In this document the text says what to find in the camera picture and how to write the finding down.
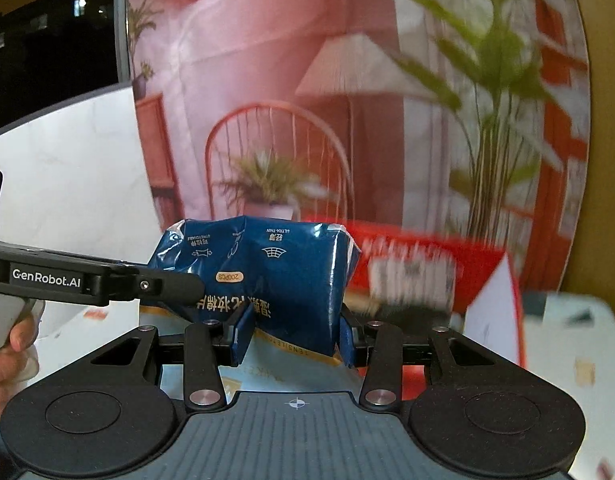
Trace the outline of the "person's left hand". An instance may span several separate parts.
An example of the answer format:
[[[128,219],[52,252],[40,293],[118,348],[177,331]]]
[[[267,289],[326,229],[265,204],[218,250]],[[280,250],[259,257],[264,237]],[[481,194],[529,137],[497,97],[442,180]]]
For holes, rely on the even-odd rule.
[[[0,349],[0,418],[9,400],[18,393],[29,379],[38,363],[30,349],[38,336],[38,319],[27,315],[10,331],[8,344]]]

